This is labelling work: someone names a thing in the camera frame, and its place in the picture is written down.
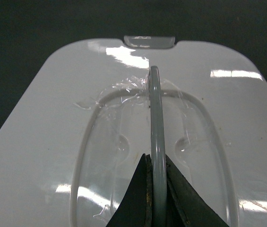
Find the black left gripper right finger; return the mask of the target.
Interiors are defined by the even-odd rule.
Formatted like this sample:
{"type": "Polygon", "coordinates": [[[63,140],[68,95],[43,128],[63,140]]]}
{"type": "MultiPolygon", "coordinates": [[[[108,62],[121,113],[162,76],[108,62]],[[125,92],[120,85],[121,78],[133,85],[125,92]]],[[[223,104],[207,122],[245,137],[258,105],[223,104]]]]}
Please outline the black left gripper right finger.
{"type": "Polygon", "coordinates": [[[228,226],[205,203],[169,157],[166,157],[166,171],[168,227],[228,226]]]}

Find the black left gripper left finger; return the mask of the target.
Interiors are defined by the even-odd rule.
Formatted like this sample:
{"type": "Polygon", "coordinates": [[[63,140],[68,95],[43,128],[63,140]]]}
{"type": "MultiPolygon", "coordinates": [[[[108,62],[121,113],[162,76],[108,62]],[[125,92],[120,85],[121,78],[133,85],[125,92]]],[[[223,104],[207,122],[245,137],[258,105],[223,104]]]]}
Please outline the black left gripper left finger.
{"type": "Polygon", "coordinates": [[[152,225],[153,169],[150,155],[143,154],[126,193],[108,222],[108,227],[152,225]]]}

